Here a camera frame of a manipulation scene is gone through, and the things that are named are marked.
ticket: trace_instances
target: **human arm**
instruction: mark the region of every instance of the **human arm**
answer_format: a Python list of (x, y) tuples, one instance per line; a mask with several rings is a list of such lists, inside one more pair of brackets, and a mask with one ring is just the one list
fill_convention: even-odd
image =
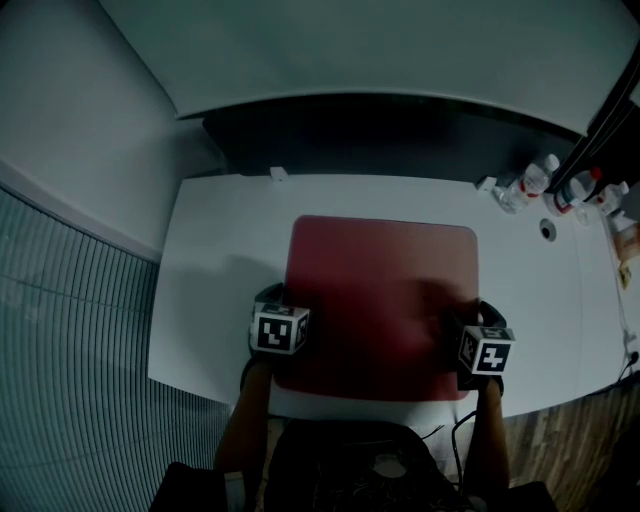
[(216, 452), (216, 470), (222, 473), (242, 472), (246, 510), (253, 510), (262, 479), (272, 373), (272, 366), (266, 361), (256, 362), (249, 368), (240, 398)]
[(487, 502), (509, 488), (509, 460), (500, 386), (489, 379), (479, 390), (476, 422), (464, 474), (468, 494)]

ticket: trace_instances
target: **plastic bottle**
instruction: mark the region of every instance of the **plastic bottle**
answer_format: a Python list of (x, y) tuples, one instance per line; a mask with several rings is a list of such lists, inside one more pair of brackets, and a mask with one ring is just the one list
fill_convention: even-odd
[(557, 217), (569, 213), (574, 206), (579, 205), (591, 195), (600, 178), (602, 178), (602, 171), (599, 167), (579, 172), (555, 194), (545, 197), (547, 208)]
[(576, 217), (585, 226), (593, 224), (600, 218), (598, 211), (602, 215), (609, 215), (616, 211), (622, 205), (624, 195), (628, 193), (629, 186), (626, 181), (623, 181), (620, 185), (607, 185), (599, 194), (593, 196), (586, 203), (575, 207)]
[(509, 187), (495, 189), (498, 204), (507, 213), (518, 213), (547, 189), (558, 167), (560, 167), (560, 160), (554, 154), (531, 162), (522, 176)]

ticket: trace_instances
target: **drain hole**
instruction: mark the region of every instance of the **drain hole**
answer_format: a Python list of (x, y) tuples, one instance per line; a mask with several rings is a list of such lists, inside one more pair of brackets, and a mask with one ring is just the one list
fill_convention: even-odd
[(549, 219), (542, 219), (540, 221), (540, 233), (549, 242), (553, 242), (556, 239), (556, 227)]

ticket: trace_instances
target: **corrugated panel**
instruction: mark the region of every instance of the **corrugated panel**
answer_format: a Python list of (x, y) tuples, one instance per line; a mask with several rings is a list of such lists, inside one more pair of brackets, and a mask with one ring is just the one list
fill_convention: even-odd
[(0, 510), (146, 510), (222, 404), (146, 377), (155, 264), (0, 190)]

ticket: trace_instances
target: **red cutting board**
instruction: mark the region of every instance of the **red cutting board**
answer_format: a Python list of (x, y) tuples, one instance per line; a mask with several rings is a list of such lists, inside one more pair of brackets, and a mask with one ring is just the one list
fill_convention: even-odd
[(468, 228), (300, 217), (285, 302), (312, 310), (310, 338), (276, 382), (370, 400), (460, 400), (442, 313), (478, 315), (478, 246)]

